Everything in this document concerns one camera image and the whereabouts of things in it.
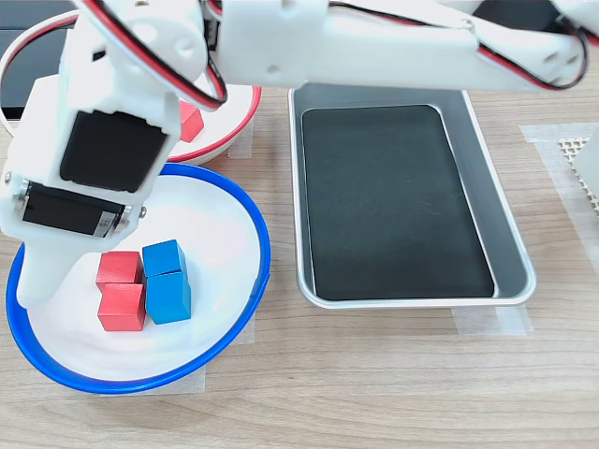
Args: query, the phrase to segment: clear tape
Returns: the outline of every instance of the clear tape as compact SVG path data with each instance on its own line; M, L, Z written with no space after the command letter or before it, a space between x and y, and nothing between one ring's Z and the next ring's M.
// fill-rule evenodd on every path
M254 145L254 119L241 130L228 148L227 155L231 159L249 159L252 157L252 145Z
M252 316L252 319L240 332L240 335L231 342L230 346L237 344L251 344L253 343L256 335L256 316ZM196 369L191 374L179 379L178 381L153 388L152 390L141 391L139 393L133 393L128 396L162 396L162 395L189 395L194 393L203 393L206 390L206 368L203 366L200 369Z
M589 138L599 132L599 123L560 123L521 126L520 131L534 144L570 221L595 272L599 273L599 224L592 203L560 148L561 139Z
M533 322L525 305L457 307L451 312L460 335L526 336L533 331Z

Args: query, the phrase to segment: silver tray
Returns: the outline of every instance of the silver tray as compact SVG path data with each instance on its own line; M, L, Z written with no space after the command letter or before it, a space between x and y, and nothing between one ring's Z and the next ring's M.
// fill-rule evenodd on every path
M495 289L492 297L328 300L316 294L306 197L301 118L311 109L427 105L439 112ZM536 287L533 264L465 92L307 84L289 93L298 286L313 304L335 310L514 306Z

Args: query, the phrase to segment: black mat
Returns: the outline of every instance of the black mat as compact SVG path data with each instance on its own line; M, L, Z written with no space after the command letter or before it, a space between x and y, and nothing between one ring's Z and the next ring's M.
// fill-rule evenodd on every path
M310 110L302 134L319 297L492 296L436 109Z

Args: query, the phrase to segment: robotic arm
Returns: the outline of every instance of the robotic arm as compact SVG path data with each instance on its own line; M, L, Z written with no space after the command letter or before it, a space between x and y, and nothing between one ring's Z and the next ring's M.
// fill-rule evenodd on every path
M41 23L0 61L1 76L28 42L77 21L59 76L34 87L0 182L0 227L25 242L24 307L50 297L82 255L137 228L180 137L179 99L218 109L224 80L562 90L582 80L599 33L599 4L567 0L545 2L551 32L425 1L74 3L79 14ZM192 82L202 74L210 93Z

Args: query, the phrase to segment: wooden table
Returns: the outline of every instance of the wooden table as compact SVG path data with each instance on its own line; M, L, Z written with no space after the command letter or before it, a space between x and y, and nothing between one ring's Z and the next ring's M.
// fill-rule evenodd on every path
M270 229L256 342L208 366L206 391L106 398L46 379L0 308L0 447L599 447L599 278L520 124L599 119L599 71L562 94L472 94L537 269L526 337L459 335L451 310L322 311L295 280L286 92L266 90L254 156L208 167ZM0 162L9 139L0 132ZM19 243L0 237L0 289Z

